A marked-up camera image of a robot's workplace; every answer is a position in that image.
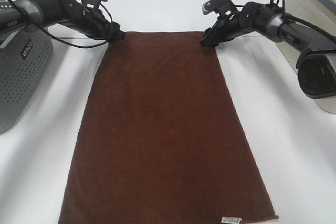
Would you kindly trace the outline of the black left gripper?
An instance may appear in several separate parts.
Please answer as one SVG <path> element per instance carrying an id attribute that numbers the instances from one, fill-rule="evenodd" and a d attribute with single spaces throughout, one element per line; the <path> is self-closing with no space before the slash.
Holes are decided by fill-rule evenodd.
<path id="1" fill-rule="evenodd" d="M 83 8 L 78 31 L 94 40 L 115 42 L 124 40 L 125 32 L 118 23 L 110 23 L 100 9 Z"/>

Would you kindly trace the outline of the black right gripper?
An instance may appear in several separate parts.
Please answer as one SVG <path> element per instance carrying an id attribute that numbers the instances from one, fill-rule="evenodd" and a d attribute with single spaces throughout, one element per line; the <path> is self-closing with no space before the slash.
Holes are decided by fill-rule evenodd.
<path id="1" fill-rule="evenodd" d="M 202 39 L 199 41 L 202 47 L 215 48 L 222 42 L 231 41 L 236 37 L 252 33 L 249 23 L 240 22 L 240 14 L 231 15 L 217 20 L 217 22 L 204 31 Z"/>

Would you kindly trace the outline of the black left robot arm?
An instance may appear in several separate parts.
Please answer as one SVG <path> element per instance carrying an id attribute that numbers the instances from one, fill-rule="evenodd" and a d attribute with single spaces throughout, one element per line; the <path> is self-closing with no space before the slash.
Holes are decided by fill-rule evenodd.
<path id="1" fill-rule="evenodd" d="M 61 24 L 103 43 L 125 38 L 120 25 L 107 20 L 99 9 L 101 0 L 91 8 L 76 0 L 8 0 L 11 8 L 1 13 L 1 35 L 11 34 L 32 26 L 48 36 L 60 40 L 46 31 L 54 24 Z"/>

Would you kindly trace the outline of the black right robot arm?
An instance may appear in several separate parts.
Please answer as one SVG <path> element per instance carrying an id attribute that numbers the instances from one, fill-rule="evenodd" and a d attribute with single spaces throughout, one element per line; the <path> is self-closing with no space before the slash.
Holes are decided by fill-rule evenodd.
<path id="1" fill-rule="evenodd" d="M 248 2 L 240 11 L 220 15 L 214 26 L 205 31 L 201 44 L 215 47 L 255 31 L 273 42 L 286 42 L 300 52 L 297 77 L 306 96 L 335 96 L 335 37 L 283 12 L 275 4 Z"/>

